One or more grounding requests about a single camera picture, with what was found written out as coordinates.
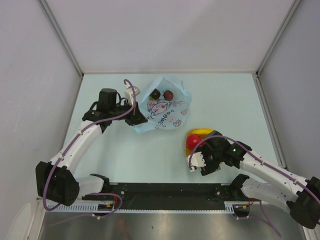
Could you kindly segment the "yellow fake banana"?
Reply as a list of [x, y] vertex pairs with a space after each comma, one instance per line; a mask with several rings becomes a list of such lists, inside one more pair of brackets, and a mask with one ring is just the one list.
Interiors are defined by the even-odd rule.
[[212, 128], [193, 128], [187, 132], [187, 136], [190, 135], [196, 135], [199, 136], [200, 138], [204, 138], [214, 130]]

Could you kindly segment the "light blue plastic bag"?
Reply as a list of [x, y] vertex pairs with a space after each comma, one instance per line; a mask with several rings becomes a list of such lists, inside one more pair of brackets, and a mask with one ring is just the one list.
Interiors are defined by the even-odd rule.
[[[158, 89], [161, 96], [158, 100], [150, 100], [150, 93]], [[173, 100], [165, 100], [164, 91], [170, 90], [174, 94]], [[186, 91], [183, 81], [174, 76], [160, 75], [148, 83], [136, 97], [140, 112], [148, 122], [134, 126], [137, 133], [153, 130], [175, 130], [187, 120], [188, 108], [192, 102], [192, 95]]]

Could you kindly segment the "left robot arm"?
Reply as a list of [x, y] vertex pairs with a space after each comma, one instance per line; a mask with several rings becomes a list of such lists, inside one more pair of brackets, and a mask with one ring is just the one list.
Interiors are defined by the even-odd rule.
[[112, 88], [103, 88], [99, 92], [98, 100], [82, 117], [71, 141], [51, 160], [41, 161], [36, 166], [37, 193], [42, 197], [43, 203], [50, 200], [59, 205], [71, 206], [78, 198], [87, 195], [95, 195], [100, 200], [110, 196], [109, 178], [96, 173], [75, 178], [74, 173], [90, 146], [113, 121], [123, 120], [129, 126], [148, 121], [135, 100], [139, 93], [136, 86], [128, 86], [124, 97]]

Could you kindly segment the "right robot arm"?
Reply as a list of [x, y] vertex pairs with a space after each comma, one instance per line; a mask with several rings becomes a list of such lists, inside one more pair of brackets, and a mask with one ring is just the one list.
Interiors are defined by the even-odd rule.
[[245, 197], [274, 205], [300, 225], [314, 229], [320, 224], [320, 180], [307, 179], [259, 156], [250, 146], [214, 130], [195, 145], [186, 157], [190, 171], [220, 163], [235, 167], [262, 179], [262, 182], [240, 174], [233, 180], [231, 196], [242, 201]]

